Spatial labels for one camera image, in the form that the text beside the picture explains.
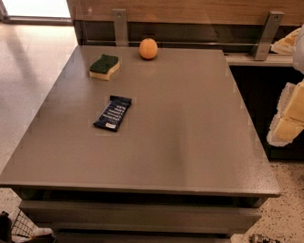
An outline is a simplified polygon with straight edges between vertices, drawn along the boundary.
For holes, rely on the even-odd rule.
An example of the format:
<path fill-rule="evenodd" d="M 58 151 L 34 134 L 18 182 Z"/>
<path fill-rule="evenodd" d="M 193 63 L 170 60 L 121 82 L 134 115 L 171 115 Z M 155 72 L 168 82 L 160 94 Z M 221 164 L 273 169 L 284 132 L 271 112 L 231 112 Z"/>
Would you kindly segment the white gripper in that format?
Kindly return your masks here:
<path fill-rule="evenodd" d="M 280 55 L 293 55 L 294 68 L 304 75 L 304 23 L 271 44 L 271 51 Z M 270 146 L 283 147 L 304 131 L 304 79 L 297 85 L 286 83 L 281 91 L 276 114 L 266 137 Z"/>

